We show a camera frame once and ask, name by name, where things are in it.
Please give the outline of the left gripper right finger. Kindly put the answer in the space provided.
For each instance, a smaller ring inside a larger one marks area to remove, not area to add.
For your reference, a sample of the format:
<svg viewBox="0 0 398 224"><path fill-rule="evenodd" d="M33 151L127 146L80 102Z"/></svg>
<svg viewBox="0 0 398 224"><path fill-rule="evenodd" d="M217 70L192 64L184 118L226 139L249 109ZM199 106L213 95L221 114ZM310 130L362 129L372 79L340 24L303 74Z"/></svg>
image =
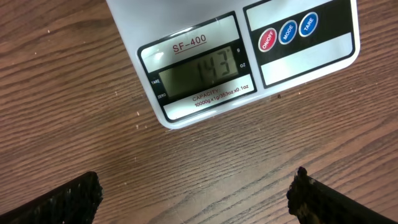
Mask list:
<svg viewBox="0 0 398 224"><path fill-rule="evenodd" d="M307 175L299 167L286 194L289 213L301 224L397 224Z"/></svg>

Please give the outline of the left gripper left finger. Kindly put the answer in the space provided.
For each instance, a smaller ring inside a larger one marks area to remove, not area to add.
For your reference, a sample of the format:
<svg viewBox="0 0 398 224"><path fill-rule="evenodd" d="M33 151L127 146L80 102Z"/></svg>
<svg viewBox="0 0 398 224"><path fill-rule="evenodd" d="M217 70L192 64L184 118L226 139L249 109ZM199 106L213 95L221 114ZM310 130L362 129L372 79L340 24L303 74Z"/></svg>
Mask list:
<svg viewBox="0 0 398 224"><path fill-rule="evenodd" d="M103 200L96 172L89 171L1 215L1 223L93 223Z"/></svg>

